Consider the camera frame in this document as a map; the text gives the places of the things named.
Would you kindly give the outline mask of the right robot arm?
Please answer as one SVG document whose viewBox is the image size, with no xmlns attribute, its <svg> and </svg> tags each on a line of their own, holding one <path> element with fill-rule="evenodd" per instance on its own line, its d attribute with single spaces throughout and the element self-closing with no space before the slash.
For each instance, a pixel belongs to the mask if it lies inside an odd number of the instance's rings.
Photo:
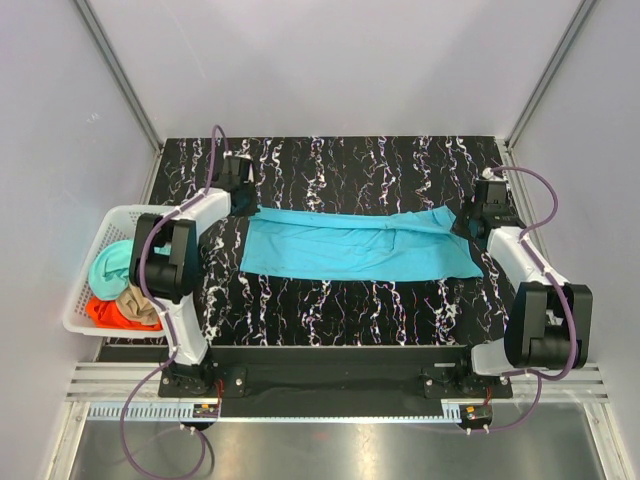
<svg viewBox="0 0 640 480">
<path fill-rule="evenodd" d="M 453 224 L 452 232 L 482 248 L 515 290 L 503 337 L 470 349 L 476 375 L 558 381 L 586 363 L 593 294 L 551 266 L 530 240 L 533 229 L 511 210 L 507 181 L 492 170 L 477 180 Z"/>
</svg>

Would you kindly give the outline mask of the bright blue t shirt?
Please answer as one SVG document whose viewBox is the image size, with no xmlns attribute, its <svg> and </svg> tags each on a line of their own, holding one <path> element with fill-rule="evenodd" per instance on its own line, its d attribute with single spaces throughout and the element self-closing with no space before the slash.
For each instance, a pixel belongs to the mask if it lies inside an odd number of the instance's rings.
<svg viewBox="0 0 640 480">
<path fill-rule="evenodd" d="M 317 281 L 480 278 L 446 206 L 388 216 L 263 208 L 249 220 L 240 270 Z"/>
</svg>

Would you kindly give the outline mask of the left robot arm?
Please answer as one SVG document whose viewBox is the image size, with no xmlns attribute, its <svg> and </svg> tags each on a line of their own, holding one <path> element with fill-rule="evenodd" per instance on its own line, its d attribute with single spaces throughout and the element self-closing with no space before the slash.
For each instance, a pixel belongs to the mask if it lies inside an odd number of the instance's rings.
<svg viewBox="0 0 640 480">
<path fill-rule="evenodd" d="M 157 313 L 168 342 L 163 370 L 173 378 L 205 383 L 211 374 L 208 344 L 194 304 L 201 273 L 199 241 L 229 216 L 257 212 L 254 162 L 248 155 L 223 154 L 210 182 L 189 200 L 164 214 L 144 213 L 137 220 L 129 282 Z"/>
</svg>

